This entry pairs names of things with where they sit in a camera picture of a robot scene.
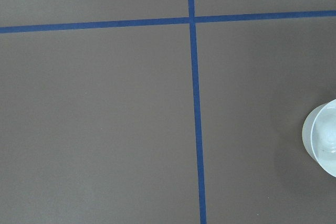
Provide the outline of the white bowl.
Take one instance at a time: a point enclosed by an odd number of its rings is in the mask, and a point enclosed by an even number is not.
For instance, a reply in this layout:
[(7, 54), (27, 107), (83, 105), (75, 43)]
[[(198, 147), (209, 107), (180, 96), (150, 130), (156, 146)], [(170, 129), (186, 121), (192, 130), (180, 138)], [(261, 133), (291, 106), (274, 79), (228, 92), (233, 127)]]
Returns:
[(302, 127), (302, 142), (311, 158), (335, 176), (335, 100), (313, 109)]

